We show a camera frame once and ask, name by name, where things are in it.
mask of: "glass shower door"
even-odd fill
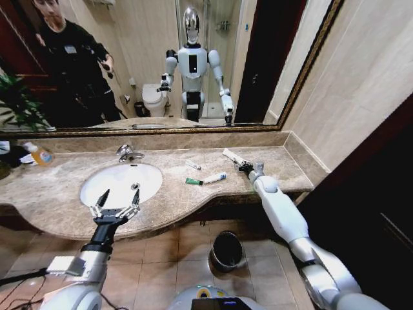
[[[194,7],[198,12],[201,24],[199,43],[206,50],[218,51],[224,75],[224,87],[231,90],[241,0],[176,0],[180,47],[186,43],[182,20],[183,13],[189,6]],[[205,104],[202,119],[210,121],[217,119],[216,125],[222,125],[224,113],[218,85],[211,70],[208,70],[204,76],[203,92]]]

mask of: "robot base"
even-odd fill
[[[248,297],[230,296],[222,289],[198,285],[179,293],[167,310],[265,310]]]

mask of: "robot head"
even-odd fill
[[[194,8],[188,7],[183,14],[183,25],[185,27],[188,44],[193,45],[198,42],[199,18]]]

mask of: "humanoid robot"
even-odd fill
[[[208,63],[214,73],[219,87],[219,96],[224,111],[225,124],[231,125],[234,105],[230,91],[223,86],[223,73],[219,54],[216,50],[207,52],[198,43],[199,18],[195,9],[187,8],[183,16],[187,43],[178,50],[166,52],[166,73],[162,75],[161,87],[157,91],[171,91],[174,82],[174,71],[178,66],[183,80],[183,115],[186,119],[198,122],[205,102],[202,92],[203,76],[208,70]]]

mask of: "faucet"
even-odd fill
[[[123,163],[126,160],[141,160],[145,157],[144,154],[134,151],[133,148],[128,144],[124,144],[121,147],[119,147],[116,152],[116,155],[120,156],[119,163]]]

